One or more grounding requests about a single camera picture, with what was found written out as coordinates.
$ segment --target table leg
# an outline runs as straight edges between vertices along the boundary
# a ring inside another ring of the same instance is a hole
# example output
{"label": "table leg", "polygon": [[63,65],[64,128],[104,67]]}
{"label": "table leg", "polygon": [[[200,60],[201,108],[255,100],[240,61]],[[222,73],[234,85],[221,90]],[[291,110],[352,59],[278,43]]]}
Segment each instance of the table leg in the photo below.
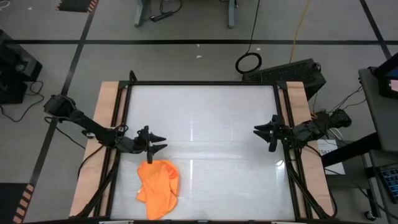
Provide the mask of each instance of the table leg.
{"label": "table leg", "polygon": [[339,147],[337,150],[322,156],[324,167],[346,161],[349,158],[363,155],[371,149],[381,149],[379,136],[377,133],[370,134],[351,144]]}
{"label": "table leg", "polygon": [[228,27],[233,28],[235,26],[235,0],[229,0],[228,4]]}
{"label": "table leg", "polygon": [[144,22],[145,9],[147,6],[147,1],[150,0],[137,0],[137,11],[136,18],[134,20],[134,26],[139,27]]}

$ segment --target orange cloth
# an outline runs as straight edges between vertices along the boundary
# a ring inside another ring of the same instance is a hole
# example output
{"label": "orange cloth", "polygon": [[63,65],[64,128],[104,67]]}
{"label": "orange cloth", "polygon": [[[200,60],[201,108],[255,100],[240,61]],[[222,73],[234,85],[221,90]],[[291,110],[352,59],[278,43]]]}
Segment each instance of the orange cloth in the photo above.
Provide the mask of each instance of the orange cloth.
{"label": "orange cloth", "polygon": [[144,161],[137,173],[142,182],[137,200],[145,203],[148,219],[160,219],[173,210],[178,195],[177,168],[167,160]]}

